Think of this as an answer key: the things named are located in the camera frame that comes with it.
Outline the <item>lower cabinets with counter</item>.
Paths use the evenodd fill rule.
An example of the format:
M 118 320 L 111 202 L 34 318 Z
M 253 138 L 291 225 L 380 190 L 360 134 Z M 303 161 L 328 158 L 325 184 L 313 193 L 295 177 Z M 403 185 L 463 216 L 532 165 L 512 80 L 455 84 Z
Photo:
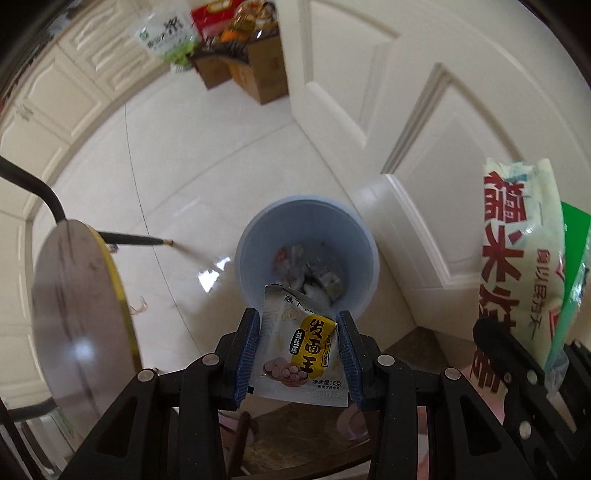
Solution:
M 63 30 L 9 85 L 1 154 L 46 183 L 114 109 L 165 70 L 132 25 L 153 1 L 78 1 Z M 27 276 L 38 199 L 1 183 L 1 398 L 9 408 L 50 393 L 34 353 Z

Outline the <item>blue trash bin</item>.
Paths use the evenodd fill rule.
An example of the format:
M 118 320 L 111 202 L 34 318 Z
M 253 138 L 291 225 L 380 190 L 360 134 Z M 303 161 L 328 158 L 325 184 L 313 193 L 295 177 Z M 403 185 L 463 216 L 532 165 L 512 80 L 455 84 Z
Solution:
M 260 211 L 246 226 L 235 252 L 235 276 L 247 305 L 263 307 L 264 287 L 276 283 L 273 257 L 287 245 L 304 247 L 307 264 L 325 264 L 342 278 L 345 294 L 329 307 L 360 317 L 377 291 L 380 259 L 370 230 L 351 209 L 329 198 L 293 196 Z

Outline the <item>clear bag with round bread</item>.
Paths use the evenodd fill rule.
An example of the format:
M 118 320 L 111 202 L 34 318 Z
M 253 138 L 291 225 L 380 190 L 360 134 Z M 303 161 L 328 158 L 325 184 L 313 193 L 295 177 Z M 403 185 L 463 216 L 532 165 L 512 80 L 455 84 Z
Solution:
M 304 247 L 294 244 L 278 249 L 273 257 L 273 275 L 276 283 L 300 290 L 304 285 Z

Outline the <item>milk carton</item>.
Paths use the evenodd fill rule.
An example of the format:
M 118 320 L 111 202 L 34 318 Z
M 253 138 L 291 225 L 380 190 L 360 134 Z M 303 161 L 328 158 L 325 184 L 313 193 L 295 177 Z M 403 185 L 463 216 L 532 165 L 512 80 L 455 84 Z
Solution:
M 342 278 L 325 264 L 308 263 L 307 276 L 311 279 L 311 285 L 321 288 L 332 303 L 345 294 Z

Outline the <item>glutinous rice flour bag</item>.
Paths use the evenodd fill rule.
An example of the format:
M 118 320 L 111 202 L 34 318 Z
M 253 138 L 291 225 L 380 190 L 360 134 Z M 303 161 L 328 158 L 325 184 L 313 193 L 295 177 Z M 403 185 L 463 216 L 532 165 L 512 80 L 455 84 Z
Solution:
M 483 192 L 479 314 L 497 318 L 555 393 L 566 377 L 563 346 L 588 275 L 590 216 L 561 200 L 547 159 L 487 159 Z

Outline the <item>cardboard box with oil bottles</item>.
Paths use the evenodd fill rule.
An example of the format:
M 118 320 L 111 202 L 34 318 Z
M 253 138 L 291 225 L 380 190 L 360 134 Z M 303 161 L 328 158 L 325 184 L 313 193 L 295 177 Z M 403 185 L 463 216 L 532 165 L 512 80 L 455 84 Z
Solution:
M 286 97 L 276 3 L 243 1 L 221 34 L 201 38 L 190 63 L 207 89 L 231 80 L 262 105 Z

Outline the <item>rice bag on floor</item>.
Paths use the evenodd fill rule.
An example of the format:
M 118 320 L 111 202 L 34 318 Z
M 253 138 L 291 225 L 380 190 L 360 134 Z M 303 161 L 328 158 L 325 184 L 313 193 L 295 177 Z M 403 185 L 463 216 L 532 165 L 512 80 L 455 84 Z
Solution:
M 190 68 L 190 57 L 201 44 L 192 18 L 177 7 L 152 11 L 131 32 L 148 53 L 175 68 Z

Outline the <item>white door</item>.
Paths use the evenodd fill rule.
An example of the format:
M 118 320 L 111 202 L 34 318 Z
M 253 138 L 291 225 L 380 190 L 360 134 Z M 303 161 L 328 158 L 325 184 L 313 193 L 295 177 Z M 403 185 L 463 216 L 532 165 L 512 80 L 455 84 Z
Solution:
M 281 1 L 291 109 L 420 326 L 469 338 L 487 159 L 590 207 L 590 89 L 518 1 Z

